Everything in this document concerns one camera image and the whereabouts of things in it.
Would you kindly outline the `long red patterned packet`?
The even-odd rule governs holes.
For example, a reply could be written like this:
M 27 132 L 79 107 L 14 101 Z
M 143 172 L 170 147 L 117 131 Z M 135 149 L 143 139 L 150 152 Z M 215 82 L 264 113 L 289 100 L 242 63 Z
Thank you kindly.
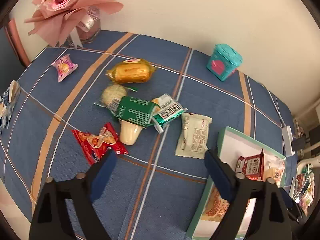
M 200 219 L 221 222 L 228 208 L 229 202 L 223 199 L 216 186 L 213 186 L 209 200 Z

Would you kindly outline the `red white stripe packet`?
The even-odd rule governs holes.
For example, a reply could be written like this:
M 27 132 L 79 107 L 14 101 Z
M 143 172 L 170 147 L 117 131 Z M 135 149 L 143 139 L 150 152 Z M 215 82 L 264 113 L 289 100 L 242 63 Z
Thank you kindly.
M 250 180 L 262 181 L 264 164 L 264 151 L 249 157 L 240 156 L 236 163 L 235 172 L 243 173 Z

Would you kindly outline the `steamed bun clear packet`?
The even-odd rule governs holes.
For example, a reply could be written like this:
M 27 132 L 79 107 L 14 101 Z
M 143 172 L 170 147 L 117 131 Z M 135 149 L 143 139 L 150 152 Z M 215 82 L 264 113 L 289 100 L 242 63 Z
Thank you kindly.
M 272 178 L 278 187 L 281 187 L 281 180 L 285 172 L 285 160 L 276 155 L 264 153 L 263 156 L 262 181 Z

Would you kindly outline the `red cartoon snack packet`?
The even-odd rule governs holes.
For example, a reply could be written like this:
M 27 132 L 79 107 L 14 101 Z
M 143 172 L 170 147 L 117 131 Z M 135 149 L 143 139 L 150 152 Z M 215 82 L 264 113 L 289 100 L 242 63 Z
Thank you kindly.
M 98 163 L 107 150 L 114 150 L 117 155 L 128 154 L 124 144 L 110 122 L 104 124 L 98 135 L 80 132 L 73 129 L 72 133 L 82 148 L 84 156 L 90 165 Z

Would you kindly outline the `beige printed snack packet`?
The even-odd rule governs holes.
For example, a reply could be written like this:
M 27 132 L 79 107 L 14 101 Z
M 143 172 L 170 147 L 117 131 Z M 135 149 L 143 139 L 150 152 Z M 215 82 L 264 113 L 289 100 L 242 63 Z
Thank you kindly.
M 204 159 L 212 118 L 195 113 L 182 113 L 182 130 L 175 155 Z

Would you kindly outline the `round rice cracker packet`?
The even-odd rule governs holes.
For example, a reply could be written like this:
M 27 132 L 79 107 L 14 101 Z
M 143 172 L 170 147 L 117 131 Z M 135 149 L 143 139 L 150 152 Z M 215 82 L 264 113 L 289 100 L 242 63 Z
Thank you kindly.
M 99 99 L 94 102 L 96 106 L 107 108 L 112 113 L 116 113 L 122 97 L 128 92 L 137 92 L 135 87 L 126 87 L 112 82 L 101 93 Z

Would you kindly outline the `green white cracker packet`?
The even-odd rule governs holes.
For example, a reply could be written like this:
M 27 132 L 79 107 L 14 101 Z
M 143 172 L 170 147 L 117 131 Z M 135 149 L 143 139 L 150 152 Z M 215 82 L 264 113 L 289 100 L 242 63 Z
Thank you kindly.
M 169 94 L 163 94 L 151 100 L 151 102 L 156 104 L 151 120 L 159 134 L 164 132 L 164 129 L 172 120 L 177 119 L 182 113 L 188 110 Z

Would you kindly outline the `colourful packets pile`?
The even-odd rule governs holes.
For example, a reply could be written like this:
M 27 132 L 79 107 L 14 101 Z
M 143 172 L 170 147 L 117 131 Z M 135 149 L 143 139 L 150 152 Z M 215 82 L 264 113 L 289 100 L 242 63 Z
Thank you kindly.
M 313 172 L 301 173 L 293 180 L 292 199 L 300 206 L 304 215 L 308 215 L 308 208 L 313 203 L 315 176 Z

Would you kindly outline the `green rimmed white tray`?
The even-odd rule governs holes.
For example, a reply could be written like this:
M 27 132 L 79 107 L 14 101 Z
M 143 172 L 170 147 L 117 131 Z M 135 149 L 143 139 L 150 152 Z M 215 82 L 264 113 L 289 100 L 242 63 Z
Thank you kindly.
M 274 149 L 231 127 L 218 136 L 217 147 L 204 155 L 209 173 L 198 208 L 187 230 L 191 239 L 291 239 L 291 226 L 283 196 L 286 191 L 275 179 L 250 180 L 237 172 L 238 158 L 264 152 L 285 161 Z M 228 203 L 220 222 L 202 220 L 212 188 Z

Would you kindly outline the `white power strip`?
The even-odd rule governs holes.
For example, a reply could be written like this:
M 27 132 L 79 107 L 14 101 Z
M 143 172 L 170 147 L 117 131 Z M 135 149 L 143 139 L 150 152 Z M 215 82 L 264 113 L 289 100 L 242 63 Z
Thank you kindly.
M 290 126 L 285 126 L 281 129 L 283 141 L 284 141 L 284 148 L 285 148 L 285 156 L 291 157 L 295 154 L 292 149 L 292 142 L 293 142 L 293 135 Z

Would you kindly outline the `blue white crumpled packet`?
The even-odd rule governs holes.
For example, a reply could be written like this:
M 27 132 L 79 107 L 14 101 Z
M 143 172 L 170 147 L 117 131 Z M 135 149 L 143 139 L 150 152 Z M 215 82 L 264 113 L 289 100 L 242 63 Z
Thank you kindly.
M 14 107 L 20 96 L 21 87 L 20 84 L 13 80 L 9 88 L 1 95 L 1 133 L 9 128 L 10 119 L 12 117 Z

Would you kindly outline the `blue plaid tablecloth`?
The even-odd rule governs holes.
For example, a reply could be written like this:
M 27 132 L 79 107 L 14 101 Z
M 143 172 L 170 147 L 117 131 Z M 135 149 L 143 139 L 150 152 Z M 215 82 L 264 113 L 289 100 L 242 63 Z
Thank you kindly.
M 58 83 L 52 63 L 70 54 L 78 68 Z M 207 68 L 209 57 L 159 38 L 102 31 L 84 48 L 46 47 L 18 82 L 22 87 L 10 126 L 1 135 L 1 180 L 27 219 L 35 196 L 31 185 L 37 164 L 42 179 L 73 178 L 89 164 L 72 134 L 77 128 L 99 133 L 118 120 L 96 106 L 109 84 L 105 75 L 125 59 L 141 58 L 157 67 L 150 81 L 136 85 L 136 98 L 152 100 L 170 94 L 190 112 L 210 116 L 208 147 L 219 132 L 232 127 L 280 154 L 284 153 L 283 125 L 292 114 L 279 98 L 241 72 L 220 81 Z M 167 134 L 144 129 L 128 155 L 119 157 L 94 208 L 112 239 L 189 239 L 187 229 L 200 202 L 207 170 L 203 160 L 175 155 L 180 119 Z

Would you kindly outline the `teal toy house box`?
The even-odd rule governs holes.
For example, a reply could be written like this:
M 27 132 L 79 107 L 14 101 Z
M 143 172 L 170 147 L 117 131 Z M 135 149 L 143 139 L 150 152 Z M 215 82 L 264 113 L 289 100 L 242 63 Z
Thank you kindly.
M 225 81 L 242 62 L 242 56 L 236 50 L 227 44 L 220 43 L 215 45 L 206 68 L 220 81 Z

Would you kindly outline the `golden bread packet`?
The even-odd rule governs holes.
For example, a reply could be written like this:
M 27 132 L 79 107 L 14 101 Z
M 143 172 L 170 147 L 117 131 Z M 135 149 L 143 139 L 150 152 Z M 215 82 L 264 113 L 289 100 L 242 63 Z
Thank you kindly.
M 106 76 L 118 84 L 145 83 L 151 79 L 157 67 L 145 59 L 121 61 L 106 72 Z

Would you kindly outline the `pink flower bouquet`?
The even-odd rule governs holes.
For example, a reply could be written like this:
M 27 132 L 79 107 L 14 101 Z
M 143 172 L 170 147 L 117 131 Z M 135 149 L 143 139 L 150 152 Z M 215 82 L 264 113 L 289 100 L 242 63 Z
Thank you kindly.
M 87 14 L 89 7 L 97 7 L 110 15 L 121 11 L 123 4 L 116 0 L 33 0 L 36 10 L 25 23 L 34 27 L 28 35 L 39 35 L 51 46 L 63 45 L 74 27 Z

